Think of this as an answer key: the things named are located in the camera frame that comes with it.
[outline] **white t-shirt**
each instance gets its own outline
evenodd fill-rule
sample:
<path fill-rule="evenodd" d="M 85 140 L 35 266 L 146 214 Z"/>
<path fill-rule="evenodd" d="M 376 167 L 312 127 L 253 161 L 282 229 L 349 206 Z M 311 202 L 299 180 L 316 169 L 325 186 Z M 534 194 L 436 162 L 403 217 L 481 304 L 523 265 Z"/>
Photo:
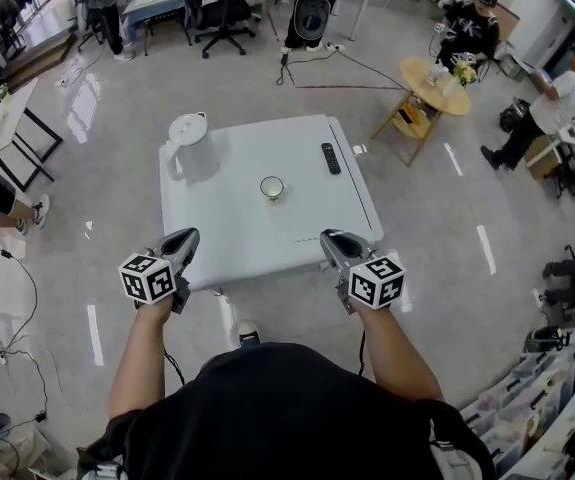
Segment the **white t-shirt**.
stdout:
<path fill-rule="evenodd" d="M 559 99 L 541 94 L 529 108 L 538 127 L 548 135 L 567 126 L 575 116 L 575 71 L 565 71 L 552 85 Z"/>

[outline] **flower vase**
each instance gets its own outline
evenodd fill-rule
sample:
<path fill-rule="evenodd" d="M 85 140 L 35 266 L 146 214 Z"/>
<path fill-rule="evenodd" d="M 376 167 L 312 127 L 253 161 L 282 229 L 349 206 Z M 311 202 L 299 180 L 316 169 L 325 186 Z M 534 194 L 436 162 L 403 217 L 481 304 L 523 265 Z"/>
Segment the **flower vase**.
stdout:
<path fill-rule="evenodd" d="M 451 80 L 449 80 L 449 82 L 445 84 L 445 87 L 443 87 L 443 96 L 445 98 L 449 98 L 458 90 L 459 87 L 460 80 L 457 77 L 452 76 Z"/>

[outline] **remote control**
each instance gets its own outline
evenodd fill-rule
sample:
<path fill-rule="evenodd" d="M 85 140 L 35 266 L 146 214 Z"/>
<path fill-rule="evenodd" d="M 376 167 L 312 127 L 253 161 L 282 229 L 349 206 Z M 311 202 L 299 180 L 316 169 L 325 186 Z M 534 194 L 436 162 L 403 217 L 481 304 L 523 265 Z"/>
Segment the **remote control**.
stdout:
<path fill-rule="evenodd" d="M 338 164 L 336 153 L 334 153 L 334 147 L 329 142 L 323 142 L 321 147 L 323 148 L 323 154 L 325 155 L 329 172 L 332 174 L 340 174 L 340 165 Z"/>

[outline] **black table frame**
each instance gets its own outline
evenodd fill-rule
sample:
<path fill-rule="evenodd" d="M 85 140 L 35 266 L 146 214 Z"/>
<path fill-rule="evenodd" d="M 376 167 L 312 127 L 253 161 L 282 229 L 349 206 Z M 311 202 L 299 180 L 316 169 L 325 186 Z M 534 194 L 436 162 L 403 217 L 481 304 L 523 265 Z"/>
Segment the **black table frame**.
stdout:
<path fill-rule="evenodd" d="M 18 185 L 18 187 L 20 188 L 20 190 L 22 190 L 23 192 L 27 192 L 27 189 L 29 188 L 29 185 L 31 185 L 32 181 L 34 181 L 34 179 L 36 178 L 36 176 L 38 176 L 39 173 L 44 174 L 47 178 L 49 178 L 50 181 L 54 181 L 54 178 L 45 170 L 45 168 L 41 165 L 42 163 L 44 163 L 51 155 L 52 153 L 56 150 L 56 148 L 58 146 L 60 146 L 63 143 L 63 139 L 60 135 L 58 135 L 54 130 L 52 130 L 49 126 L 47 126 L 42 120 L 40 120 L 38 118 L 38 116 L 36 114 L 34 114 L 31 110 L 29 110 L 28 108 L 25 107 L 24 110 L 24 114 L 31 119 L 34 123 L 36 123 L 36 125 L 43 130 L 47 135 L 49 135 L 52 139 L 54 139 L 54 143 L 49 147 L 49 149 L 41 156 L 39 155 L 34 148 L 32 148 L 19 134 L 18 132 L 15 132 L 14 135 L 16 135 L 16 137 L 18 137 L 18 139 L 27 147 L 27 149 L 29 149 L 29 151 L 31 151 L 31 153 L 33 155 L 36 156 L 36 158 L 38 158 L 38 160 L 40 161 L 40 163 L 37 163 L 36 160 L 34 160 L 30 155 L 27 154 L 27 152 L 21 148 L 18 143 L 12 139 L 11 143 L 16 147 L 16 149 L 18 151 L 20 151 L 22 153 L 22 155 L 29 160 L 29 162 L 35 167 L 34 172 L 31 173 L 31 175 L 29 176 L 29 178 L 27 179 L 27 181 L 25 183 L 21 183 L 21 181 L 18 179 L 18 177 L 12 172 L 12 170 L 9 168 L 9 166 L 3 162 L 3 159 L 0 158 L 0 168 L 3 170 L 3 172 L 9 176 L 11 178 L 11 180 Z"/>

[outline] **black t-shirt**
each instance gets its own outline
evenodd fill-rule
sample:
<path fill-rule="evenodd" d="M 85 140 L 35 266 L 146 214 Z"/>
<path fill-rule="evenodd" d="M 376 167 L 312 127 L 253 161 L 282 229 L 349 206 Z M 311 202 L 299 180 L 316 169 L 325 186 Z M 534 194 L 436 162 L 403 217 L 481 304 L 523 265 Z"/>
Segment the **black t-shirt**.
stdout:
<path fill-rule="evenodd" d="M 130 480 L 442 478 L 428 412 L 450 422 L 493 478 L 484 445 L 455 409 L 396 397 L 309 348 L 263 344 L 214 358 L 174 395 L 112 420 L 79 477 L 122 455 Z"/>
<path fill-rule="evenodd" d="M 474 55 L 484 53 L 488 59 L 494 57 L 500 38 L 498 19 L 481 16 L 471 1 L 456 4 L 445 18 L 451 23 L 451 29 L 457 33 L 454 40 L 445 39 L 444 48 L 453 52 L 469 52 Z"/>

